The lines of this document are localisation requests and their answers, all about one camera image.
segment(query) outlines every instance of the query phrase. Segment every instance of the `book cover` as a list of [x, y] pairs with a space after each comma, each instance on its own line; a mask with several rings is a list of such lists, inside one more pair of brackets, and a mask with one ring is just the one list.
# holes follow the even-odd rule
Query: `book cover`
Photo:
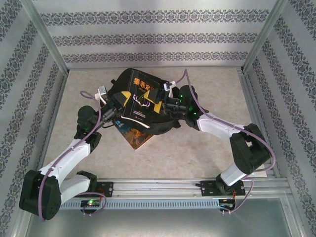
[[144, 94], [154, 88], [159, 88], [159, 83], [152, 80], [140, 71], [133, 70], [129, 81], [128, 91], [132, 94], [121, 115], [124, 119], [133, 120], [145, 128], [151, 124], [150, 113], [155, 105], [144, 98]]
[[147, 134], [145, 132], [140, 132], [135, 128], [131, 128], [127, 124], [121, 122], [118, 119], [114, 119], [113, 123], [118, 131], [123, 135], [125, 140], [132, 146], [134, 150], [137, 150], [142, 145], [144, 145], [150, 138], [153, 137], [152, 134]]

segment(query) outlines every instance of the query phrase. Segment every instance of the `beige floor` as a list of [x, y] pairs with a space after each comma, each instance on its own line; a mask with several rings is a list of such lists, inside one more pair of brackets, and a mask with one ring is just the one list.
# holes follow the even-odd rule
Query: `beige floor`
[[[81, 90], [96, 93], [111, 87], [124, 69], [70, 71], [57, 120], [48, 147], [45, 164], [55, 159], [76, 133], [77, 112], [83, 105], [96, 106], [80, 96]], [[166, 80], [177, 80], [183, 68], [143, 68]], [[213, 114], [239, 124], [249, 124], [250, 117], [236, 69], [188, 68], [201, 105]], [[232, 162], [228, 142], [198, 132], [181, 122], [182, 127], [153, 137], [134, 151], [115, 127], [99, 130], [102, 138], [97, 149], [70, 173], [85, 170], [98, 178], [199, 178], [216, 177]], [[256, 176], [266, 176], [265, 172]]]

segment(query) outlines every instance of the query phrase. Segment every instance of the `metal plate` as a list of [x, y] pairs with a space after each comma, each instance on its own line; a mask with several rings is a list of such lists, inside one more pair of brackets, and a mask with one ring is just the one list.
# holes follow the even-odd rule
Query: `metal plate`
[[[172, 200], [115, 200], [108, 199], [106, 210], [141, 210], [141, 209], [216, 209], [220, 208], [219, 200], [210, 199], [172, 199]], [[81, 210], [82, 200], [69, 200], [61, 205], [60, 210]], [[88, 206], [86, 210], [99, 209], [97, 206]]]
[[[221, 196], [222, 195], [220, 193], [219, 189], [216, 187], [216, 181], [214, 181], [214, 180], [202, 180], [199, 185], [201, 187], [202, 197]], [[241, 180], [239, 180], [236, 183], [234, 190], [236, 192], [236, 196], [246, 195], [245, 187], [244, 187], [243, 182]], [[226, 194], [225, 196], [233, 196], [233, 191]]]
[[[97, 182], [96, 193], [104, 194], [107, 198], [111, 198], [113, 194], [113, 182]], [[99, 198], [99, 195], [80, 195], [83, 198]]]

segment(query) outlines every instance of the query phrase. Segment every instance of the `patterned wallpaper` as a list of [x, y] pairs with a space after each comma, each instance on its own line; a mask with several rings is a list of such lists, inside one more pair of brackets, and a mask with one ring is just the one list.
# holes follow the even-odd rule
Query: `patterned wallpaper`
[[308, 236], [316, 236], [315, 16], [313, 1], [289, 1], [248, 72]]
[[0, 237], [41, 157], [64, 76], [18, 0], [0, 0]]
[[276, 0], [35, 0], [72, 68], [242, 66]]

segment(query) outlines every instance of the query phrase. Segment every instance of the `black backpack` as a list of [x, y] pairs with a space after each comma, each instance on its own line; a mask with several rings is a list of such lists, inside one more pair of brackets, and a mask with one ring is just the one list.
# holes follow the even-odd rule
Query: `black backpack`
[[[118, 77], [117, 80], [111, 81], [113, 86], [108, 91], [108, 95], [110, 97], [118, 92], [128, 91], [128, 84], [129, 84], [129, 80], [130, 80], [131, 73], [133, 70], [139, 71], [139, 72], [145, 74], [146, 76], [150, 77], [152, 80], [159, 82], [161, 88], [163, 88], [164, 83], [168, 82], [166, 80], [162, 80], [160, 78], [157, 78], [153, 75], [142, 72], [140, 70], [128, 68], [124, 72], [121, 73], [121, 75]], [[144, 126], [142, 126], [139, 123], [134, 122], [132, 120], [128, 120], [128, 119], [124, 119], [124, 118], [117, 118], [117, 119], [119, 119], [123, 123], [129, 125], [132, 128], [135, 128], [141, 132], [146, 132], [148, 134], [153, 134], [153, 135], [163, 134], [163, 133], [169, 131], [170, 129], [172, 129], [173, 127], [179, 128], [181, 126], [178, 119], [171, 118], [167, 114], [164, 114], [164, 113], [157, 114], [154, 111], [152, 111], [151, 113], [153, 113], [152, 114], [152, 124], [150, 125], [149, 128], [145, 128]]]

